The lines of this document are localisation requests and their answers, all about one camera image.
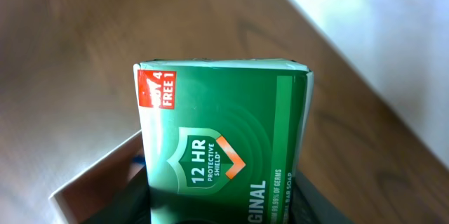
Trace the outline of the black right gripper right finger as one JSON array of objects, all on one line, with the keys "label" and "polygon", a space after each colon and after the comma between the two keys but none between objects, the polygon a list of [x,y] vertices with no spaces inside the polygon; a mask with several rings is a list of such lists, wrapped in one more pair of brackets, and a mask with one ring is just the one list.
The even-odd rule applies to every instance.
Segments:
[{"label": "black right gripper right finger", "polygon": [[301,171],[296,171],[294,179],[289,207],[290,224],[354,224]]}]

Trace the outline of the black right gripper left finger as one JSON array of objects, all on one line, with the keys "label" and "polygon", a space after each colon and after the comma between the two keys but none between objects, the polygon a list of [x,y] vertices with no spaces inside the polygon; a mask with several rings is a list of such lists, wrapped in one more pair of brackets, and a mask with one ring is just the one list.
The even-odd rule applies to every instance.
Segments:
[{"label": "black right gripper left finger", "polygon": [[105,208],[82,224],[150,224],[150,191],[143,167]]}]

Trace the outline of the white box pink interior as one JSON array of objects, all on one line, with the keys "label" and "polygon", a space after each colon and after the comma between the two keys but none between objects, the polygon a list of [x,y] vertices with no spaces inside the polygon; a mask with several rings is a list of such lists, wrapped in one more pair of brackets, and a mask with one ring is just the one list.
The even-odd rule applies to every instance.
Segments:
[{"label": "white box pink interior", "polygon": [[112,202],[143,167],[142,134],[109,151],[81,173],[63,184],[48,198],[63,223],[82,223]]}]

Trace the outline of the green Dettol soap box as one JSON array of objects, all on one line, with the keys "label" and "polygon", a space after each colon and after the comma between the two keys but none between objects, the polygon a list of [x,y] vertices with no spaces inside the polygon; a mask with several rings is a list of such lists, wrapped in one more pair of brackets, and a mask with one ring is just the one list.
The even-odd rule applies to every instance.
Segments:
[{"label": "green Dettol soap box", "polygon": [[314,74],[284,59],[133,67],[151,221],[287,223]]}]

